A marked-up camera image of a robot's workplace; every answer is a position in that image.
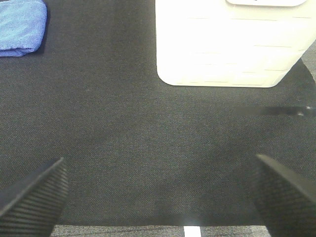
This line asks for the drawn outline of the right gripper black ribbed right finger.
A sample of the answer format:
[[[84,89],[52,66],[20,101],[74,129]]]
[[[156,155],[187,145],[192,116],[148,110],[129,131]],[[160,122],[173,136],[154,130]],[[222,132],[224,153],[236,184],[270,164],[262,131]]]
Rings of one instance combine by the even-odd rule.
[[[249,189],[273,237],[316,235],[316,184],[273,158],[257,154],[250,161]]]

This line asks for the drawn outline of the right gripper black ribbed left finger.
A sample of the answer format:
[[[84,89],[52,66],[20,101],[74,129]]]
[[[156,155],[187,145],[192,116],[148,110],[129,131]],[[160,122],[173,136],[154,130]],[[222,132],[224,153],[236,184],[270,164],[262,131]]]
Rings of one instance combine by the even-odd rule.
[[[0,193],[2,237],[48,237],[69,192],[64,158],[52,159]]]

